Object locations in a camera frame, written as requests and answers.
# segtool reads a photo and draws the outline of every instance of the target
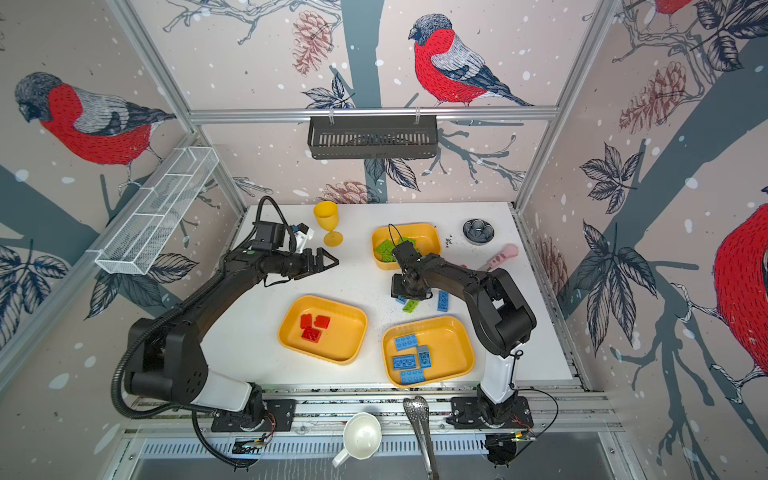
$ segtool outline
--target white mesh basket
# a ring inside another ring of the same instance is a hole
[[[170,169],[109,240],[96,264],[108,273],[145,275],[219,164],[210,147],[180,149]]]

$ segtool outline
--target white tabletop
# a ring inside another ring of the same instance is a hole
[[[314,238],[307,245],[313,253],[317,247],[324,247],[326,232],[315,221],[313,205],[285,205],[280,208],[288,223],[305,223],[315,230]],[[256,207],[251,207],[235,244],[250,231],[255,217]],[[269,204],[264,206],[262,217],[263,220],[280,221]],[[437,295],[421,302],[413,313],[402,311],[402,305],[389,294],[392,275],[399,273],[399,270],[385,271],[376,266],[371,255],[371,234],[388,222],[423,222],[437,228],[442,241],[442,256],[449,262],[469,268],[479,268],[508,243],[520,247],[520,254],[507,260],[502,268],[517,283],[536,315],[538,325],[531,333],[531,340],[522,347],[525,356],[516,366],[517,380],[572,378],[506,203],[339,205],[339,218],[337,231],[344,235],[344,242],[338,247],[326,248],[339,259],[339,266],[282,285],[264,288],[261,284],[243,294],[216,321],[202,342],[211,369],[265,387],[391,387],[382,359],[381,338],[384,332],[400,323],[445,314],[437,310]],[[472,218],[482,218],[493,225],[495,238],[488,245],[476,247],[464,238],[462,225]],[[267,279],[268,282],[275,280],[281,280],[281,277],[270,275]],[[338,366],[280,345],[277,330],[285,313],[296,299],[307,294],[357,306],[366,313],[368,331],[354,362]],[[451,296],[447,314],[464,323],[475,350],[475,368],[469,374],[442,385],[476,384],[482,377],[485,349],[475,335],[464,302]]]

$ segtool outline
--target bird head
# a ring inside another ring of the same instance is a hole
[[[59,77],[43,71],[36,71],[24,77],[16,84],[16,103],[18,110],[29,122],[35,118],[41,121],[53,120],[51,109],[48,108],[48,94],[54,88],[63,85]]]
[[[408,35],[408,39],[415,40],[420,47],[423,47],[433,33],[443,28],[448,30],[453,28],[448,17],[440,13],[430,13],[429,15],[424,15],[419,20],[416,20],[416,23],[413,24],[413,28],[411,28],[410,35]]]

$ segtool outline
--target mug handle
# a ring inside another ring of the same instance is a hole
[[[333,458],[333,466],[338,467],[339,465],[346,462],[346,460],[349,458],[349,452],[346,451],[346,449],[341,449],[341,452]]]

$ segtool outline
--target yellow plastic bin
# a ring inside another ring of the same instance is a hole
[[[301,316],[306,313],[312,315],[312,328],[322,332],[317,343],[301,338],[304,333],[301,328]],[[327,329],[314,326],[314,319],[318,315],[330,317]],[[280,345],[287,349],[338,365],[346,365],[352,363],[360,352],[367,329],[368,316],[361,309],[318,296],[305,295],[293,302],[288,309],[283,324],[277,331],[277,339]]]
[[[406,225],[395,225],[395,227],[400,231],[400,235],[416,240],[416,249],[422,256],[428,253],[437,253],[439,255],[442,251],[440,236],[437,234],[437,229],[432,225],[428,223],[408,223]],[[389,230],[392,230],[392,238],[395,239],[395,245],[397,244],[400,235],[397,234],[397,230],[394,227],[389,227],[389,229],[387,227],[377,228],[371,236],[371,253],[376,261],[376,265],[380,269],[398,270],[400,265],[397,262],[382,262],[381,253],[376,251],[379,245],[384,243],[384,240],[391,240]]]
[[[407,335],[416,335],[419,346],[429,347],[432,366],[424,369],[424,382],[402,385],[400,383],[402,370],[395,370],[392,367],[392,357],[416,355],[416,347],[399,352],[395,348],[395,339]],[[462,322],[453,316],[439,316],[392,327],[384,333],[382,338],[382,354],[389,381],[400,389],[410,389],[427,383],[452,379],[466,375],[475,368],[475,351],[472,350],[467,330]]]

